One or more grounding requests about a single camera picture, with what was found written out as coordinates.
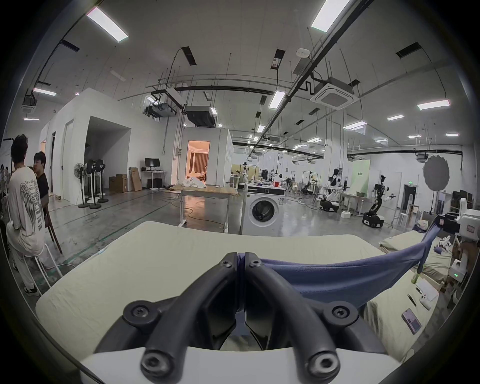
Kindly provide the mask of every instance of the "computer monitor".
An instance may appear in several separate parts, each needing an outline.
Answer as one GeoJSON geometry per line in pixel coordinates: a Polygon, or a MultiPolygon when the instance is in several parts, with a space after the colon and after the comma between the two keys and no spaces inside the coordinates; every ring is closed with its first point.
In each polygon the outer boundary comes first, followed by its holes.
{"type": "Polygon", "coordinates": [[[146,157],[145,167],[150,167],[150,170],[152,170],[152,167],[160,167],[160,159],[150,159],[146,157]]]}

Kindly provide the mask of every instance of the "white table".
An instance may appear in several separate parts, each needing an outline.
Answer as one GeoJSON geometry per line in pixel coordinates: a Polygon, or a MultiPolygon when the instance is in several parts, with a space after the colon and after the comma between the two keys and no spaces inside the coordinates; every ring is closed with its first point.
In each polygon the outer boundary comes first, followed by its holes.
{"type": "Polygon", "coordinates": [[[193,188],[193,187],[184,187],[183,185],[175,185],[170,188],[171,191],[180,192],[180,224],[179,227],[185,226],[187,219],[183,218],[183,197],[184,196],[194,196],[194,197],[203,197],[208,199],[224,199],[227,201],[227,217],[225,218],[225,223],[223,224],[223,232],[228,233],[228,214],[230,210],[230,200],[232,196],[237,196],[238,192],[235,188],[224,187],[217,188],[211,185],[207,185],[206,188],[193,188]]]}
{"type": "Polygon", "coordinates": [[[152,175],[152,188],[150,188],[150,190],[152,190],[152,191],[156,191],[158,189],[158,188],[153,187],[153,175],[154,175],[154,173],[164,174],[164,177],[162,177],[162,183],[165,183],[165,176],[167,175],[167,171],[147,171],[146,170],[146,171],[142,171],[142,173],[146,173],[146,174],[150,173],[152,175]]]}

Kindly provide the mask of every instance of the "person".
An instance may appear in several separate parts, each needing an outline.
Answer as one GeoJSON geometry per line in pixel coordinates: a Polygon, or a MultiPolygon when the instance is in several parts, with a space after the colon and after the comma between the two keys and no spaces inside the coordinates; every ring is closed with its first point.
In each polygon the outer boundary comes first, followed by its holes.
{"type": "Polygon", "coordinates": [[[45,246],[45,222],[35,173],[24,164],[27,149],[27,137],[24,134],[18,135],[11,148],[15,172],[9,184],[11,217],[7,224],[7,240],[16,270],[25,284],[25,293],[28,296],[38,296],[25,256],[42,254],[45,246]]]}
{"type": "Polygon", "coordinates": [[[42,151],[35,154],[33,158],[33,172],[36,174],[36,182],[38,184],[38,190],[40,191],[40,200],[44,209],[48,204],[48,181],[45,174],[46,163],[47,158],[42,151]]]}

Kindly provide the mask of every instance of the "white t-shirt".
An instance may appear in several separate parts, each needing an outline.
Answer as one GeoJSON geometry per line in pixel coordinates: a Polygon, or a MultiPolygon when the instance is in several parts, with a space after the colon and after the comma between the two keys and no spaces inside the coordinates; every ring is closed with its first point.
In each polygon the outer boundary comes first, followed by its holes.
{"type": "Polygon", "coordinates": [[[13,173],[8,204],[13,227],[19,231],[19,243],[30,255],[40,254],[45,244],[45,222],[36,176],[29,167],[13,173]]]}

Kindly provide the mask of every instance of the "bed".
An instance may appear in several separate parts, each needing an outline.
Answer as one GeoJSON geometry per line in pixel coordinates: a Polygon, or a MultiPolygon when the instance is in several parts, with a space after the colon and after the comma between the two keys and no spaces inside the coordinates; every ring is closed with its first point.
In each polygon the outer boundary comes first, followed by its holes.
{"type": "MultiPolygon", "coordinates": [[[[389,237],[380,242],[380,249],[385,253],[399,251],[418,244],[423,239],[424,234],[417,231],[405,232],[400,235],[389,237]]],[[[440,241],[437,237],[430,248],[427,260],[423,266],[423,273],[433,279],[437,284],[442,285],[448,276],[452,254],[442,251],[439,255],[433,249],[440,241]]]]}
{"type": "MultiPolygon", "coordinates": [[[[383,254],[353,235],[268,239],[145,222],[59,280],[38,300],[36,313],[50,335],[77,360],[83,360],[93,353],[127,304],[180,295],[229,252],[254,252],[261,258],[305,264],[332,264],[383,254]]],[[[416,292],[409,283],[412,277],[408,271],[387,295],[377,296],[365,308],[367,321],[378,325],[374,329],[397,360],[420,335],[412,335],[400,323],[401,313],[412,307],[404,300],[408,300],[405,291],[411,296],[412,289],[416,292]]],[[[425,326],[433,310],[427,311],[420,304],[416,310],[425,326]]]]}

